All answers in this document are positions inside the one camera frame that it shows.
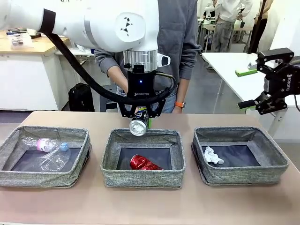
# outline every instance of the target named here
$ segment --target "gray fabric bin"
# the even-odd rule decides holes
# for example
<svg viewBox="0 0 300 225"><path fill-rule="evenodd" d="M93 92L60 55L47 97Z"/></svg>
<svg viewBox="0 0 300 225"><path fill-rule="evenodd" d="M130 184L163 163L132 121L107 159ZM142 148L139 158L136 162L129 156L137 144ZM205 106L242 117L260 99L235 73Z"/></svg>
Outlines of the gray fabric bin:
<svg viewBox="0 0 300 225"><path fill-rule="evenodd" d="M245 151L246 147L249 152L243 160L249 162L242 163L250 164L218 167L205 160L203 146L210 146L213 149L216 146L216 149L221 150L226 149L221 148L222 146L234 146L231 150L236 151L239 151L239 146L242 147L241 151ZM279 146L265 131L255 127L197 128L194 131L192 147L196 160L199 160L198 166L202 178L204 175L204 182L209 185L275 184L279 182L280 176L288 168L288 160ZM257 165L256 163L251 165L253 159L257 161Z"/></svg>
<svg viewBox="0 0 300 225"><path fill-rule="evenodd" d="M171 169L131 170L129 163L134 154ZM101 162L105 185L120 188L181 188L185 168L180 134L172 130L150 129L141 137L132 135L129 129L113 130Z"/></svg>
<svg viewBox="0 0 300 225"><path fill-rule="evenodd" d="M34 146L24 144L23 138L55 139L68 143L71 148L73 162L65 165L67 171L61 172L21 172L18 163ZM0 186L28 188L70 188L82 172L90 155L90 136L86 129L31 127L23 126L15 129L0 146Z"/></svg>

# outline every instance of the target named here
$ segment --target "person in gray shirt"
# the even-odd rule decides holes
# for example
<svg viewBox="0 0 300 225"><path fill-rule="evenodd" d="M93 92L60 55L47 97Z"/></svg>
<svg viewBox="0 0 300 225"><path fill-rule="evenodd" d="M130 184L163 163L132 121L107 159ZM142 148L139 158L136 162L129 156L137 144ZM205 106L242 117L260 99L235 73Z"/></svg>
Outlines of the person in gray shirt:
<svg viewBox="0 0 300 225"><path fill-rule="evenodd" d="M177 88L166 99L163 113L182 113L189 80L196 63L198 21L197 0L158 0L159 34L158 52L171 57L171 64L159 68L159 72L171 74ZM128 92L127 72L124 69L123 53L112 53L102 49L95 51L96 62L103 73L117 85L117 94ZM155 90L164 90L171 85L166 77L156 76Z"/></svg>

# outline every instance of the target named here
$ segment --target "black backpack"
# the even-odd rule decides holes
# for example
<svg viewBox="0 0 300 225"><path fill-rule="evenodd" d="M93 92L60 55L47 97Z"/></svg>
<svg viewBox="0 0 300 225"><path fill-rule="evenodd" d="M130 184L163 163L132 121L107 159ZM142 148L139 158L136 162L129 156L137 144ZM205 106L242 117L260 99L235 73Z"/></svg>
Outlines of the black backpack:
<svg viewBox="0 0 300 225"><path fill-rule="evenodd" d="M90 86L79 83L69 92L70 111L94 112L93 96Z"/></svg>

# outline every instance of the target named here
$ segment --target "person's hand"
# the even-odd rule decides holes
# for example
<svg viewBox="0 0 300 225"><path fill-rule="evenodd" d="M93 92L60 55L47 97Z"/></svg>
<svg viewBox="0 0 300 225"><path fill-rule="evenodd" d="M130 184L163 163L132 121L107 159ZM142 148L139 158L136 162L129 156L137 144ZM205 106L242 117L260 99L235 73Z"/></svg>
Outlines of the person's hand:
<svg viewBox="0 0 300 225"><path fill-rule="evenodd" d="M179 106L175 106L175 108L173 109L172 113L174 114L182 114L182 108Z"/></svg>
<svg viewBox="0 0 300 225"><path fill-rule="evenodd" d="M237 20L241 20L243 18L243 15L242 14L238 14L237 16L236 16L236 19Z"/></svg>

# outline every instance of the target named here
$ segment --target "blue bottle cap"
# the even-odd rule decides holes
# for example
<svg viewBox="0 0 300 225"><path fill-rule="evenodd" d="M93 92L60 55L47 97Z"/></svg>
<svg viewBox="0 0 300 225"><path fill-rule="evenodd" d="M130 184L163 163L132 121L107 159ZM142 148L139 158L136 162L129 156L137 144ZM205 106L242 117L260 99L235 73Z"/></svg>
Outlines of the blue bottle cap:
<svg viewBox="0 0 300 225"><path fill-rule="evenodd" d="M62 143L60 145L60 150L61 151L68 151L68 149L69 149L69 145L67 143Z"/></svg>

